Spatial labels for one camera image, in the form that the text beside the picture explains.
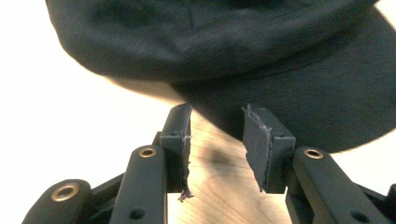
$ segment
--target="brass grommet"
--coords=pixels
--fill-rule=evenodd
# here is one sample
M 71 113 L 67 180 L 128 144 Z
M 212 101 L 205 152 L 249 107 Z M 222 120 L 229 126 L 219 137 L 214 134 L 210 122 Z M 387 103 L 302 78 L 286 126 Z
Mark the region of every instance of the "brass grommet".
M 312 158 L 312 159 L 316 159 L 316 160 L 320 160 L 323 158 L 323 153 L 321 153 L 315 149 L 311 149 L 311 148 L 306 149 L 304 151 L 304 154 L 305 154 L 305 156 Z
M 153 157 L 157 154 L 157 151 L 154 148 L 143 148 L 139 151 L 139 156 L 143 158 Z
M 50 197 L 55 202 L 63 202 L 73 198 L 78 193 L 78 191 L 79 191 L 78 184 L 75 183 L 65 184 L 57 188 L 55 191 L 53 191 Z

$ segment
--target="wooden surface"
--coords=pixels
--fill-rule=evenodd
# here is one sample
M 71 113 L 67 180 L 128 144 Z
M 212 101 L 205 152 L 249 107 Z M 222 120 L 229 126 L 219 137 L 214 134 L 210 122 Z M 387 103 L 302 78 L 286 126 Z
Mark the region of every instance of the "wooden surface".
M 395 22 L 394 3 L 378 7 Z M 0 4 L 2 223 L 21 223 L 44 190 L 68 178 L 96 187 L 124 172 L 183 103 L 163 83 L 93 74 L 60 47 L 45 1 Z M 168 197 L 169 223 L 289 223 L 283 195 L 259 193 L 239 141 L 192 114 L 191 191 Z M 333 157 L 351 177 L 386 194 L 396 183 L 396 130 Z

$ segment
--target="screw hole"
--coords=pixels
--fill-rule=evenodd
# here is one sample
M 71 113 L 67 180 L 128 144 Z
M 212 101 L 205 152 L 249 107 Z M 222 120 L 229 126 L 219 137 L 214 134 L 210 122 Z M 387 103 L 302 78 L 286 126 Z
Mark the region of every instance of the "screw hole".
M 352 212 L 350 212 L 350 215 L 352 215 L 353 218 L 355 218 L 359 222 L 362 222 L 362 223 L 369 223 L 370 222 L 370 219 L 366 215 L 361 213 L 361 212 L 352 211 Z
M 141 209 L 141 208 L 136 208 L 134 210 L 131 211 L 130 214 L 130 218 L 131 219 L 142 219 L 145 216 L 145 210 Z
M 51 194 L 51 199 L 55 202 L 62 202 L 73 198 L 79 191 L 77 184 L 66 184 L 59 188 Z
M 153 148 L 145 148 L 139 151 L 139 156 L 143 158 L 153 157 L 157 154 L 157 151 Z
M 305 151 L 304 151 L 304 154 L 305 154 L 305 156 L 307 156 L 307 157 L 309 157 L 309 158 L 312 158 L 312 159 L 322 159 L 323 158 L 323 153 L 321 153 L 321 152 L 319 152 L 319 151 L 317 151 L 317 150 L 314 150 L 314 149 L 306 149 Z

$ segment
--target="wooden table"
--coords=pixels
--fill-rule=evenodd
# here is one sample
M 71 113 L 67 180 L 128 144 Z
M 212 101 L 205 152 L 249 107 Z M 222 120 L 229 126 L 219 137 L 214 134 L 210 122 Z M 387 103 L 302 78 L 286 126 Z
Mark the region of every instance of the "wooden table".
M 391 0 L 378 7 L 396 24 Z M 45 1 L 0 8 L 0 206 L 4 223 L 21 223 L 61 180 L 96 187 L 124 172 L 131 152 L 150 144 L 183 100 L 164 83 L 100 77 L 81 67 L 60 47 Z M 191 143 L 195 197 L 181 203 L 170 194 L 169 223 L 290 222 L 284 195 L 259 193 L 239 141 L 193 112 Z M 353 181 L 386 194 L 396 183 L 395 143 L 396 130 L 333 157 Z

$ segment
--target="fabric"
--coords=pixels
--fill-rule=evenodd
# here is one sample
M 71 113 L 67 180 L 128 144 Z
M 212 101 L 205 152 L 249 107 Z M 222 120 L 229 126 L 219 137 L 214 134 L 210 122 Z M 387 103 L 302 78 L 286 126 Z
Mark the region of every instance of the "fabric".
M 248 103 L 298 145 L 356 147 L 396 126 L 395 33 L 375 1 L 48 0 L 64 49 L 98 74 L 172 83 L 242 137 Z

